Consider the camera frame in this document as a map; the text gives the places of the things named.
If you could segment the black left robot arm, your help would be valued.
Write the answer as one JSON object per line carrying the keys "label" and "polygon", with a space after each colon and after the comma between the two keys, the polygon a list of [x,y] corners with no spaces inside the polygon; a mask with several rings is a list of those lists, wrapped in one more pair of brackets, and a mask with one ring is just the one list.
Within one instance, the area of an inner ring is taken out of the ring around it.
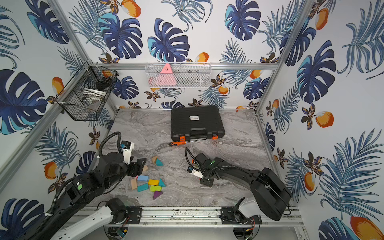
{"label": "black left robot arm", "polygon": [[108,153],[99,158],[96,168],[85,174],[74,177],[65,186],[60,197],[55,197],[48,210],[48,215],[21,234],[18,240],[49,240],[58,232],[72,216],[103,195],[112,190],[126,176],[141,175],[147,159],[131,161],[128,165],[123,154]]}

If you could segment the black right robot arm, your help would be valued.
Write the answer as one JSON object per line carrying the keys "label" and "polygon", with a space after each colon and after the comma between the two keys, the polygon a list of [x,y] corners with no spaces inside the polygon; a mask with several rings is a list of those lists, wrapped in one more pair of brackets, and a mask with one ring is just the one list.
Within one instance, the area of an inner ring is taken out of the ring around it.
{"label": "black right robot arm", "polygon": [[291,201],[291,191],[269,168],[249,170],[220,158],[210,160],[202,153],[195,157],[195,162],[203,171],[201,184],[210,187],[214,180],[227,180],[252,193],[251,196],[242,197],[234,208],[246,218],[264,215],[279,221]]}

